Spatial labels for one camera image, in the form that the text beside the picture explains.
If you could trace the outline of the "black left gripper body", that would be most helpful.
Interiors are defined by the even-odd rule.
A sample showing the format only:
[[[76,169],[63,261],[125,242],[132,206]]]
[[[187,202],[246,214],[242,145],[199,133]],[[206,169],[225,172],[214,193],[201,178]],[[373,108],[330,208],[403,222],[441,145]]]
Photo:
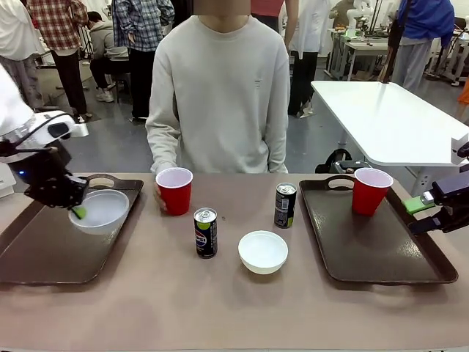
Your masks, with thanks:
[[[44,147],[21,147],[8,139],[0,141],[0,162],[32,188],[69,186],[72,174],[66,166],[70,160],[59,140]]]

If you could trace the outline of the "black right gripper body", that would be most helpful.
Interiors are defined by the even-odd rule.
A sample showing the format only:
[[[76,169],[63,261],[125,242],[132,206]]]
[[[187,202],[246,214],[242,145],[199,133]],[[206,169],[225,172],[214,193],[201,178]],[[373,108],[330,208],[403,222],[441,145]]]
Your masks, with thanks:
[[[430,193],[436,205],[469,206],[469,171],[434,181]]]

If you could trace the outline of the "white plastic bowl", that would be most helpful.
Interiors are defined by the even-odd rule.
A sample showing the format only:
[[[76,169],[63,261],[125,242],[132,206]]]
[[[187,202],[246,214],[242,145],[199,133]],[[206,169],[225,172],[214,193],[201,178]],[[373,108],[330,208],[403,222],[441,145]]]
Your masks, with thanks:
[[[108,235],[124,223],[130,201],[121,191],[104,189],[88,193],[83,202],[68,212],[73,226],[88,235]]]
[[[289,249],[285,240],[274,232],[257,230],[240,239],[238,254],[249,271],[269,275],[285,264]]]

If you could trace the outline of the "red plastic party cup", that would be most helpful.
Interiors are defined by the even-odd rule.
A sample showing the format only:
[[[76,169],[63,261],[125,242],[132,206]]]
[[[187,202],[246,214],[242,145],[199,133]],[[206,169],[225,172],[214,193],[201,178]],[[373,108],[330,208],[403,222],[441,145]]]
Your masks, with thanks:
[[[168,168],[156,175],[155,182],[169,215],[181,216],[189,211],[192,180],[192,172],[182,167]]]
[[[394,179],[386,172],[373,168],[357,169],[354,177],[352,210],[362,216],[373,216]]]

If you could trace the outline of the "black Pepsi can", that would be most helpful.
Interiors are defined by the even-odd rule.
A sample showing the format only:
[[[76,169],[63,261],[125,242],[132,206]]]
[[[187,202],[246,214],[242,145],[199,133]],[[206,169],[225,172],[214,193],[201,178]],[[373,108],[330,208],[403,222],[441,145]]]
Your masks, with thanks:
[[[280,228],[289,228],[294,220],[297,188],[292,183],[279,183],[276,187],[274,223]]]
[[[194,215],[196,252],[200,258],[214,257],[218,251],[217,213],[212,208],[200,208]]]

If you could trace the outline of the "person's right forearm beige sleeve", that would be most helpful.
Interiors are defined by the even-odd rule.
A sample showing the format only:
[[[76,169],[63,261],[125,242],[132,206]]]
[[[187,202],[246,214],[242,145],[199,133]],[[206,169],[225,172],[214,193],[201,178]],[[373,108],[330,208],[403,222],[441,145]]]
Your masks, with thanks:
[[[147,141],[152,152],[151,171],[157,175],[177,165],[180,124],[174,116],[158,115],[146,122]]]

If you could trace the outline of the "person's left forearm beige sleeve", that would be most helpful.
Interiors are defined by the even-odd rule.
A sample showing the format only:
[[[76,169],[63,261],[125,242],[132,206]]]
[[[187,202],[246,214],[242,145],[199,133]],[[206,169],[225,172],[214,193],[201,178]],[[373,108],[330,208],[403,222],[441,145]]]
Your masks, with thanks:
[[[287,120],[272,121],[266,127],[267,165],[270,173],[288,173],[285,166],[287,148]]]

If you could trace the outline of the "person's right hand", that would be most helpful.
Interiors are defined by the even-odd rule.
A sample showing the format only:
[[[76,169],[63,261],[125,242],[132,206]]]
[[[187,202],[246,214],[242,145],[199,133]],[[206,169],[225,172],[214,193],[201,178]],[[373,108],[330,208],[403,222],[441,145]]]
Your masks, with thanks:
[[[160,188],[159,188],[157,183],[154,183],[153,196],[154,196],[155,201],[157,202],[158,207],[160,208],[161,212],[166,213],[167,212],[166,203],[161,197]]]

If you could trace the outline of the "brown plastic serving tray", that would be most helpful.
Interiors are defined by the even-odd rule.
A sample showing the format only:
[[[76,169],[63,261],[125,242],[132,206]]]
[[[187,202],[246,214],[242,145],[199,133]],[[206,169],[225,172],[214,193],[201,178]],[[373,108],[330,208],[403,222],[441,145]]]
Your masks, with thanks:
[[[121,228],[87,235],[70,223],[66,210],[33,201],[0,234],[0,284],[90,282],[103,269]]]
[[[416,221],[394,190],[373,216],[352,211],[352,177],[302,180],[298,188],[325,270],[338,282],[436,285],[458,279],[456,268],[432,237],[413,235]]]

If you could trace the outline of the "black device with red dot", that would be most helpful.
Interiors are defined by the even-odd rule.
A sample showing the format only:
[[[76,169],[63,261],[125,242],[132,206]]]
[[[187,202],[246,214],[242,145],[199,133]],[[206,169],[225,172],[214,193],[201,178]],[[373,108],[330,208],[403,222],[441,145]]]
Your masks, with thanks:
[[[356,170],[362,168],[370,168],[370,165],[365,161],[342,160],[336,161],[333,166],[337,173],[354,174]]]

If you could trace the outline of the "orange garment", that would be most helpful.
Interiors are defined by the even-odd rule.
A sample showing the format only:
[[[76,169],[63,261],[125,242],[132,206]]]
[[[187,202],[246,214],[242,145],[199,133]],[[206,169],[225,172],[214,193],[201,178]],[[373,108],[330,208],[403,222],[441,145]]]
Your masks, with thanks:
[[[464,111],[469,106],[469,79],[465,82],[463,91],[457,101],[459,105],[457,107],[455,118],[462,121]]]

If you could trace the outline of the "white folding table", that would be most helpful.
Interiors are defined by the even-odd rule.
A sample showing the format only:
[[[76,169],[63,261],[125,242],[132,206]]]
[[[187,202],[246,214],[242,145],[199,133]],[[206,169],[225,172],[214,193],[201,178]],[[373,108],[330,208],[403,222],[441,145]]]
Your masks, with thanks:
[[[373,164],[452,166],[451,143],[469,127],[401,86],[313,81],[316,96]]]

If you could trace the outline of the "black bag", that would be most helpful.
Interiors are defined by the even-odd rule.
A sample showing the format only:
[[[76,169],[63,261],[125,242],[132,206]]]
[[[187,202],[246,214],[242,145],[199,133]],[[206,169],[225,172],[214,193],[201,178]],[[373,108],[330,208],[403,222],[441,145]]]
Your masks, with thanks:
[[[327,158],[326,162],[323,164],[318,164],[315,169],[316,174],[340,174],[345,173],[346,171],[337,163],[342,161],[351,161],[351,154],[343,149],[339,148],[334,150]]]

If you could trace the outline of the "bystander in white shirt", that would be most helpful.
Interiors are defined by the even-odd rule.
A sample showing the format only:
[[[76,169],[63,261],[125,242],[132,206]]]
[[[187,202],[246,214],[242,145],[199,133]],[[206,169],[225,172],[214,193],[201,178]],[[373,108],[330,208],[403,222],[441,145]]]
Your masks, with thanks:
[[[32,109],[44,105],[34,61],[44,53],[39,32],[21,0],[0,0],[0,65]]]

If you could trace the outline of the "bystander in grey hoodie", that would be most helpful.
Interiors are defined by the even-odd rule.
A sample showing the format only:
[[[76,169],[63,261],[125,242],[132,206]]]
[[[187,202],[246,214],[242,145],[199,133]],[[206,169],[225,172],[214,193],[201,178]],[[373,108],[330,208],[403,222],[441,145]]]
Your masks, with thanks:
[[[92,42],[92,60],[90,70],[97,85],[96,99],[112,103],[114,96],[109,91],[107,75],[119,75],[130,72],[130,61],[126,47],[115,46],[114,27],[110,21],[104,21],[98,12],[87,13]]]

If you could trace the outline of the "bystander in red plaid shirt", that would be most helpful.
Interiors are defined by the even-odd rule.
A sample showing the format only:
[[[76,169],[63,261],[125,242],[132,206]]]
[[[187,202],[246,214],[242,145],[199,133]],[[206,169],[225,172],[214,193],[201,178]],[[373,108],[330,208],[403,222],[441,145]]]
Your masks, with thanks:
[[[75,118],[85,122],[92,115],[87,111],[81,80],[78,28],[88,23],[86,6],[81,0],[28,0],[27,8],[51,51]]]

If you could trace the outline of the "grey workbench table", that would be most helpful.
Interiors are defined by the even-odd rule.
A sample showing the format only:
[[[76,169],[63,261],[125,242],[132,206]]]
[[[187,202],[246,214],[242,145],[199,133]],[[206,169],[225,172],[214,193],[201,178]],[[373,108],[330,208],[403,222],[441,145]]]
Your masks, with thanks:
[[[373,81],[388,53],[388,39],[347,37],[345,30],[329,29],[332,49],[325,73],[335,81]]]

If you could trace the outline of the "bystander in blue jacket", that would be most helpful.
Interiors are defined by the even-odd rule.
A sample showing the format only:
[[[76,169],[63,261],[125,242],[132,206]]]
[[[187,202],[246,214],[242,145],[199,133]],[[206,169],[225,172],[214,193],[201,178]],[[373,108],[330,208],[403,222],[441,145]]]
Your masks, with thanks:
[[[454,33],[454,7],[450,0],[400,0],[394,16],[403,28],[392,82],[414,93],[429,59],[433,40],[447,48]]]

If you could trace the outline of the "person in beige sweatshirt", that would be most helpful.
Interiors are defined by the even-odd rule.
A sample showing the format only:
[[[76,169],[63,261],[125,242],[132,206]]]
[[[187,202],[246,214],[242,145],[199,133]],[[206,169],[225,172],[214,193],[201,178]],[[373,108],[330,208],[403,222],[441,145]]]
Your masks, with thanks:
[[[200,173],[270,173],[267,125],[287,120],[289,56],[281,35],[244,16],[217,32],[194,15],[159,44],[149,117],[180,124],[177,165]]]

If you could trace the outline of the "bystander in blue plaid shirt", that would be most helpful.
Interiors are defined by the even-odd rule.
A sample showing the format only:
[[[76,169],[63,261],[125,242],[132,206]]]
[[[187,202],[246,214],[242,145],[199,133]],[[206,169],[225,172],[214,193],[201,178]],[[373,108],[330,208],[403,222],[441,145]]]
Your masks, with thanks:
[[[131,120],[149,116],[155,51],[163,39],[163,27],[174,20],[171,0],[111,0],[114,44],[128,50]]]

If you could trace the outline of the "bystander in white coat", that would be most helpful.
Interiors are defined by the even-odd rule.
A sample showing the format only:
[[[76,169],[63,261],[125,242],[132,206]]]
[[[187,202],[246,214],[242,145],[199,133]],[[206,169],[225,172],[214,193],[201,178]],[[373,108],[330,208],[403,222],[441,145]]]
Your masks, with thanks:
[[[288,114],[300,117],[311,100],[317,59],[327,30],[330,0],[299,0],[298,22],[289,44],[294,58]]]

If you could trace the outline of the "bystander in red top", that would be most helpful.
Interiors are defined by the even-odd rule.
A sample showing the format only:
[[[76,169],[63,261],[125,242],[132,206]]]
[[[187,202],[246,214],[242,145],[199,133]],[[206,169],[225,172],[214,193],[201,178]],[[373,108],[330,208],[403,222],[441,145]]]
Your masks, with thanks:
[[[279,33],[278,17],[284,0],[251,0],[253,17]]]

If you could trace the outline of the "white metal frame table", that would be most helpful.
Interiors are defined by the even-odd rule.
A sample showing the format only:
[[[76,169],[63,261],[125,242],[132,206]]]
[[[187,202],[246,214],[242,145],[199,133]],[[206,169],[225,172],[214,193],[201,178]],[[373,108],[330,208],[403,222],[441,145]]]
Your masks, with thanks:
[[[458,87],[467,79],[463,76],[466,65],[469,65],[469,29],[457,29],[448,47],[432,52],[424,75],[429,80],[443,79]]]

